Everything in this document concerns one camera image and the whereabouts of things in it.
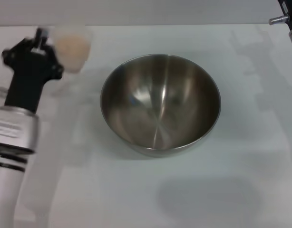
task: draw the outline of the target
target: white table surface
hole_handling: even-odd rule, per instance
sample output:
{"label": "white table surface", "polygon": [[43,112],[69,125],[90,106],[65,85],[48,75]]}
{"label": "white table surface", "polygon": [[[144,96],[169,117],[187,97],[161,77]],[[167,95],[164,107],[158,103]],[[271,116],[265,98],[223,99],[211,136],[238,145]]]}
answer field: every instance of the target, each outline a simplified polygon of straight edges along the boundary
{"label": "white table surface", "polygon": [[[81,74],[44,88],[42,137],[29,160],[16,228],[292,228],[287,26],[92,29]],[[33,27],[0,27],[0,54],[33,33]],[[209,137],[165,159],[131,150],[108,128],[99,105],[109,73],[150,53],[196,62],[222,98]],[[0,60],[0,86],[11,75]]]}

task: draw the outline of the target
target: metal bowl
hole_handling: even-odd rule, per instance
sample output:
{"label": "metal bowl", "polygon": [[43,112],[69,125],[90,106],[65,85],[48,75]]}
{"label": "metal bowl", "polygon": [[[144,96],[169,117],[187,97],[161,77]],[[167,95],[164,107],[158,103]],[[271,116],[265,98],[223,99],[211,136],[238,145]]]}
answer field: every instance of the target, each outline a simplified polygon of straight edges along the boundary
{"label": "metal bowl", "polygon": [[101,109],[109,127],[134,149],[164,157],[213,128],[221,99],[215,82],[200,66],[156,54],[116,68],[102,88]]}

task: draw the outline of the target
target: small container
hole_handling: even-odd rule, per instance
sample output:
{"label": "small container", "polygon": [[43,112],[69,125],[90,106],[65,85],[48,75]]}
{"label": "small container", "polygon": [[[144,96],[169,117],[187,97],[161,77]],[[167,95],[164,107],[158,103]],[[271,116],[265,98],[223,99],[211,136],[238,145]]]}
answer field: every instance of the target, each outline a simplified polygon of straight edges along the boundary
{"label": "small container", "polygon": [[50,36],[57,59],[65,71],[78,73],[88,59],[92,31],[84,25],[60,25],[54,27]]}

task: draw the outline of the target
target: black stripe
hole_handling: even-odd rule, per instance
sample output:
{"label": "black stripe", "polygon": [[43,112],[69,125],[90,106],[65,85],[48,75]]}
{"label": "black stripe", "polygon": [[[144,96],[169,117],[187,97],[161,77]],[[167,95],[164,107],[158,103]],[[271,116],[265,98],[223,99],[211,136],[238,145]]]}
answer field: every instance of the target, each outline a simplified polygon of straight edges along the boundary
{"label": "black stripe", "polygon": [[15,155],[7,154],[7,153],[0,153],[0,157],[10,159],[10,160],[13,160],[16,162],[24,163],[24,164],[28,163],[27,159],[20,158],[20,157],[17,157]]}
{"label": "black stripe", "polygon": [[0,162],[0,167],[7,168],[7,169],[12,169],[12,170],[17,170],[17,171],[21,171],[21,172],[25,171],[25,169],[22,168],[22,167],[19,167],[19,166],[16,166],[16,165],[9,165],[9,164],[6,164],[6,163],[1,163],[1,162]]}
{"label": "black stripe", "polygon": [[23,147],[18,147],[18,146],[3,144],[3,143],[0,143],[0,148],[2,148],[3,150],[5,150],[5,148],[8,148],[8,149],[10,149],[18,154],[33,154],[33,153],[35,153],[35,151],[28,149],[28,148],[23,148]]}

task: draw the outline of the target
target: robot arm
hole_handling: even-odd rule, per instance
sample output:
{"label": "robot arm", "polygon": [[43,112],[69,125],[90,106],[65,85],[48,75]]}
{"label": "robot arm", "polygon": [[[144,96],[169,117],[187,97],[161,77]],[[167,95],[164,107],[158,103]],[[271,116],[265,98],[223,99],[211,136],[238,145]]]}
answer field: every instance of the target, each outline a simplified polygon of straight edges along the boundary
{"label": "robot arm", "polygon": [[278,18],[273,18],[269,20],[270,25],[278,24],[278,23],[286,23],[290,28],[290,39],[292,42],[292,0],[278,0],[282,11],[283,16]]}

